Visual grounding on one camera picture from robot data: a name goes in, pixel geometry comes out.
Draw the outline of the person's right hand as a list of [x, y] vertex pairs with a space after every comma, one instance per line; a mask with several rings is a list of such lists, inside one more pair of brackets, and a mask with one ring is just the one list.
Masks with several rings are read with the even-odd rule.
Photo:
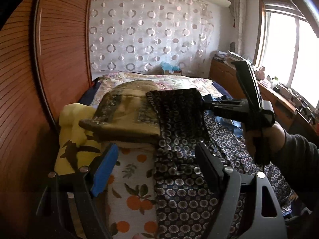
[[275, 122], [271, 127], [260, 130], [243, 130], [247, 151], [257, 165], [268, 165], [271, 155], [282, 149], [286, 135], [282, 126]]

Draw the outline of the dark right sleeve forearm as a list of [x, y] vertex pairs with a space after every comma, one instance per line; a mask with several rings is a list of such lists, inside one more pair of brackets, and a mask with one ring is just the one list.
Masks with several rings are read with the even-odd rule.
[[270, 161], [305, 206], [318, 213], [318, 148], [299, 134], [271, 131]]

